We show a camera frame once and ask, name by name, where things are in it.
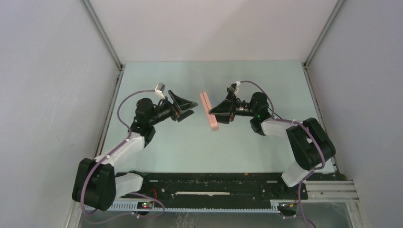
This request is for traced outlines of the pink glasses case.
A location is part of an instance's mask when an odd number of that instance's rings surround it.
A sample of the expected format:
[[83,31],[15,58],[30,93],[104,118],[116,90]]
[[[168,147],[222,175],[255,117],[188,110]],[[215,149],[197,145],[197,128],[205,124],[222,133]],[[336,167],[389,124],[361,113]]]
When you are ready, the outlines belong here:
[[210,110],[212,109],[210,99],[206,91],[200,93],[200,98],[203,104],[204,111],[206,113],[210,128],[213,132],[219,130],[218,122],[215,115],[210,114]]

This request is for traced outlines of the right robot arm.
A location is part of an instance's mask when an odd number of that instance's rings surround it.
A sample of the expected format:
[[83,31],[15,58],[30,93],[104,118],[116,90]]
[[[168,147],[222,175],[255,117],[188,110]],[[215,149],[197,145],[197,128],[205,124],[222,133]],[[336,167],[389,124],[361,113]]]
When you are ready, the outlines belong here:
[[294,162],[281,174],[276,186],[277,194],[284,199],[296,191],[295,186],[309,178],[314,171],[325,167],[336,154],[336,149],[315,118],[302,122],[281,119],[269,112],[269,100],[263,92],[255,92],[249,102],[237,98],[235,90],[228,89],[227,96],[217,106],[211,105],[206,92],[200,94],[211,129],[217,131],[218,124],[229,124],[236,116],[251,117],[252,130],[263,136],[277,136],[289,141]]

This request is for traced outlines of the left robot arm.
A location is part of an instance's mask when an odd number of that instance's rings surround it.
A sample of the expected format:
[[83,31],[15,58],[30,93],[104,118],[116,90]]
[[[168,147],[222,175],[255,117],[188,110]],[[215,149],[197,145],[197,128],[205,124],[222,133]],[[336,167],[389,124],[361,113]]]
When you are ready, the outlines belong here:
[[72,200],[81,207],[90,206],[94,210],[106,211],[113,202],[129,193],[139,198],[148,196],[150,184],[136,172],[117,176],[117,170],[136,153],[143,150],[153,139],[155,125],[172,119],[180,122],[194,113],[195,101],[181,98],[172,90],[168,96],[161,89],[152,91],[159,98],[154,104],[150,98],[142,98],[135,106],[134,120],[131,125],[125,123],[118,114],[118,120],[127,128],[127,136],[107,154],[93,159],[84,158],[78,165],[72,190]]

